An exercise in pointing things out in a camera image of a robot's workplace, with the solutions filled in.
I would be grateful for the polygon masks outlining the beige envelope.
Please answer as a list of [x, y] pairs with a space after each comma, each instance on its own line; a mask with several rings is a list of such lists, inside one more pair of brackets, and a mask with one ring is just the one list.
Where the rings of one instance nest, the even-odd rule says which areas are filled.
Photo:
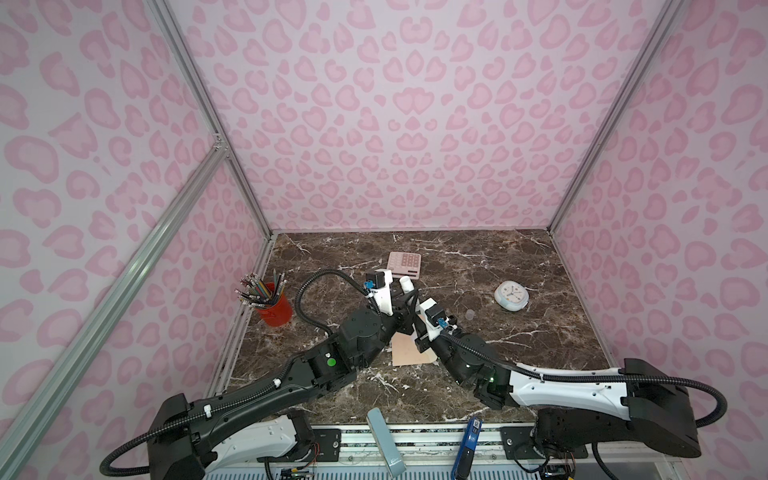
[[431, 349], [420, 352], [415, 344], [416, 333], [397, 332], [392, 340], [392, 365], [394, 367], [434, 363], [437, 356]]

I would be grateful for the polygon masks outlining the white glue stick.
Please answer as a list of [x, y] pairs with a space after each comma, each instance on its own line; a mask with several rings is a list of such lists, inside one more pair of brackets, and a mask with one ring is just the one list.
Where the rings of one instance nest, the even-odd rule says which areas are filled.
[[410, 277], [403, 276], [399, 279], [399, 283], [401, 286], [401, 290], [404, 294], [408, 294], [410, 292], [413, 292], [415, 290], [414, 284]]

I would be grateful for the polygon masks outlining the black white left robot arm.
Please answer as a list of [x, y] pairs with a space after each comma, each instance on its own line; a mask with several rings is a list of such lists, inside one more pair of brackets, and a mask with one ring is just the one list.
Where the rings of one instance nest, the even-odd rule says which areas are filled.
[[[325, 276], [340, 278], [365, 300], [337, 329], [310, 318], [302, 308], [305, 293]], [[225, 440], [271, 415], [352, 383], [394, 334], [404, 331], [406, 320], [415, 312], [418, 291], [412, 280], [400, 278], [398, 295], [391, 291], [394, 280], [388, 270], [369, 272], [361, 283], [340, 270], [316, 272], [299, 287], [294, 312], [303, 322], [323, 330], [325, 340], [234, 392], [193, 402], [182, 394], [167, 399], [147, 432], [106, 455], [100, 473], [106, 477], [202, 479], [222, 459], [216, 449]]]

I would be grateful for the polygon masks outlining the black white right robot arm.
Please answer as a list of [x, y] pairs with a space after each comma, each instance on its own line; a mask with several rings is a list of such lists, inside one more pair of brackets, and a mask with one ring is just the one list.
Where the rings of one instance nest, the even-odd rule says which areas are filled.
[[719, 421], [728, 402], [717, 389], [664, 374], [630, 358], [623, 367], [569, 371], [510, 364], [477, 335], [445, 318], [412, 322], [415, 343], [431, 349], [456, 383], [484, 405], [534, 408], [534, 449], [547, 455], [587, 444], [637, 442], [659, 453], [697, 458], [699, 429]]

